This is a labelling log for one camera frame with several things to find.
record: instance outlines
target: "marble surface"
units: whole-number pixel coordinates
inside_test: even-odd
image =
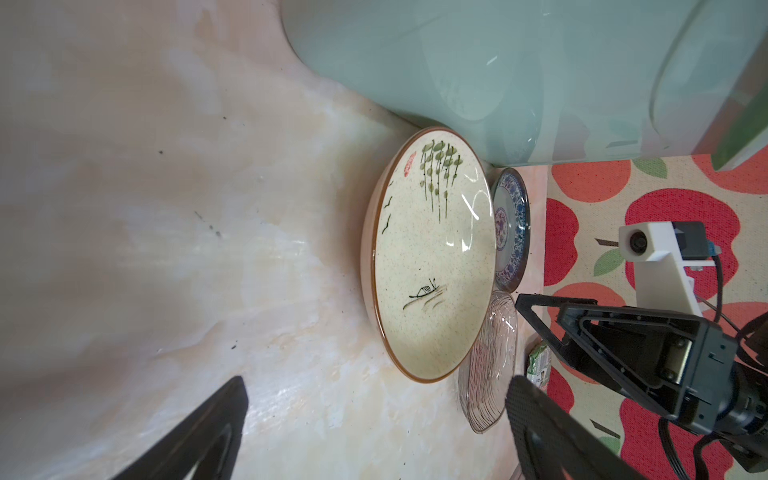
[[[415,127],[312,74],[273,1],[0,12],[2,476],[109,478],[241,375],[234,478],[509,477],[507,422],[474,434],[366,320],[366,201]]]

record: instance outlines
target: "beige speckled bowl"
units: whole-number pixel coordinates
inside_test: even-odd
[[[411,137],[373,191],[360,250],[368,316],[410,379],[437,382],[471,349],[495,251],[492,199],[475,152],[441,127]]]

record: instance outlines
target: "brown bowl rim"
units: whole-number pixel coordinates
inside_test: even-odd
[[[475,150],[472,148],[472,146],[467,142],[467,140],[464,139],[461,135],[456,133],[455,131],[451,130],[450,128],[446,127],[428,127],[424,128],[422,130],[417,131],[414,133],[408,141],[406,141],[403,146],[400,148],[400,150],[397,152],[397,154],[393,157],[392,165],[389,168],[389,172],[387,172],[386,178],[384,179],[384,183],[382,185],[382,191],[379,194],[379,204],[376,206],[376,216],[373,218],[373,233],[371,237],[371,293],[372,293],[372,299],[373,299],[373,312],[376,315],[376,323],[379,325],[379,335],[382,337],[382,341],[384,342],[384,348],[386,349],[387,354],[389,355],[389,358],[392,359],[392,361],[395,363],[395,366],[402,372],[403,375],[407,376],[411,380],[418,382],[418,383],[436,383],[440,380],[443,380],[444,378],[450,376],[458,366],[464,362],[464,359],[467,358],[467,355],[472,351],[472,348],[469,347],[469,350],[467,350],[467,353],[464,354],[461,361],[456,364],[455,367],[453,367],[449,372],[447,372],[444,375],[441,375],[434,379],[423,379],[421,377],[413,375],[411,372],[407,370],[406,367],[404,367],[399,360],[397,360],[397,356],[392,351],[392,347],[389,345],[389,341],[386,338],[386,333],[384,332],[384,325],[382,324],[382,317],[381,313],[379,312],[379,295],[376,293],[376,238],[378,237],[379,233],[379,216],[381,215],[382,211],[382,205],[384,204],[384,197],[386,196],[386,185],[389,185],[389,180],[392,178],[392,175],[395,173],[395,169],[397,165],[399,164],[399,161],[402,159],[402,156],[406,153],[406,151],[413,145],[414,142],[416,142],[419,138],[423,137],[425,134],[431,132],[431,131],[447,131],[450,134],[454,134],[456,137],[459,137],[462,139],[464,144],[469,148],[469,150],[472,152],[472,154],[475,155],[475,159],[477,159],[478,165],[480,166],[480,170],[483,173],[483,183],[485,184],[485,189],[488,191],[488,199],[492,202],[493,198],[491,197],[491,188],[488,185],[488,179],[485,177],[485,168],[482,166],[482,161],[480,160],[480,157],[475,153]],[[493,293],[494,290],[494,282],[496,278],[496,271],[495,266],[491,275],[492,282],[491,282],[491,293]],[[490,305],[492,295],[488,295],[488,304]],[[488,312],[488,306],[485,306],[485,311],[487,315]],[[483,317],[483,321],[480,322],[480,325],[478,327],[478,332],[475,335],[475,340],[472,342],[472,345],[475,345],[475,342],[477,342],[478,336],[480,335],[480,331],[482,330],[483,323],[485,322],[485,317]]]

